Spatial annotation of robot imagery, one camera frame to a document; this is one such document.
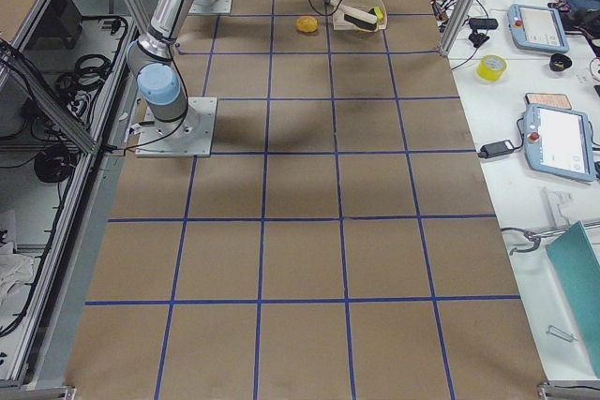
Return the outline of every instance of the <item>yellow tape roll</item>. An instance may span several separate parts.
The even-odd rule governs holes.
[[[506,70],[506,61],[498,55],[486,55],[479,62],[477,74],[484,80],[496,81]]]

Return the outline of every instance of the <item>blue tablet frame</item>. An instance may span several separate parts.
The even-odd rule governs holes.
[[[554,168],[542,163],[544,136],[542,133],[539,133],[540,110],[559,111],[563,114],[574,114],[579,117],[579,131],[581,133],[582,147],[581,150],[584,159],[582,162],[585,164],[585,173],[576,172],[574,170]],[[564,110],[561,108],[550,107],[548,105],[532,103],[527,106],[527,110],[523,116],[523,126],[523,132],[525,134],[523,137],[523,147],[527,162],[532,169],[559,175],[561,177],[571,178],[573,180],[580,180],[583,182],[592,182],[596,179],[595,168],[593,165],[592,128],[590,127],[590,122],[585,112]],[[538,132],[540,134],[539,140],[531,142],[528,139],[529,134],[532,132]]]
[[[556,28],[557,35],[561,42],[556,46],[552,46],[548,44],[541,44],[537,42],[528,41],[527,36],[525,34],[527,23],[523,21],[523,15],[521,13],[522,8],[541,9],[544,11],[549,11],[552,14],[554,27]],[[517,21],[521,22],[521,26],[516,25]],[[508,27],[510,28],[511,35],[513,36],[513,41],[515,41],[515,45],[520,49],[551,53],[569,52],[569,44],[566,42],[566,34],[564,33],[563,23],[561,22],[561,17],[556,8],[532,7],[529,5],[514,4],[508,9]]]

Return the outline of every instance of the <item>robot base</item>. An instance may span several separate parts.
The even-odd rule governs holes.
[[[190,97],[189,107],[200,116],[200,121],[183,138],[170,136],[164,140],[149,143],[161,137],[153,126],[144,127],[140,134],[139,144],[148,142],[147,147],[138,147],[137,156],[143,157],[172,157],[172,156],[210,156],[217,116],[216,97]],[[144,121],[154,121],[154,114],[148,108]]]
[[[230,14],[233,0],[218,0],[212,5],[203,5],[198,0],[191,4],[188,16],[207,16],[212,14]]]

